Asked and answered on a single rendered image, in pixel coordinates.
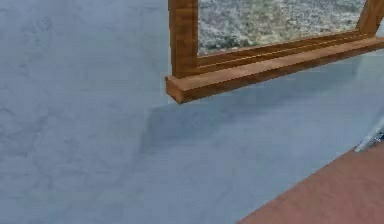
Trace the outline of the wooden framed window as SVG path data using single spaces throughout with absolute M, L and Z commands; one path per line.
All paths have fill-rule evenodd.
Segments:
M 165 91 L 179 104 L 384 49 L 376 35 L 384 0 L 366 0 L 351 31 L 206 56 L 198 54 L 198 0 L 168 0 L 168 11 L 172 73 Z

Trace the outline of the grey metal object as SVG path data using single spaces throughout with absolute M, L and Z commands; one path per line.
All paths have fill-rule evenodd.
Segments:
M 355 152 L 362 152 L 373 145 L 380 142 L 384 138 L 384 117 L 382 117 L 356 146 Z

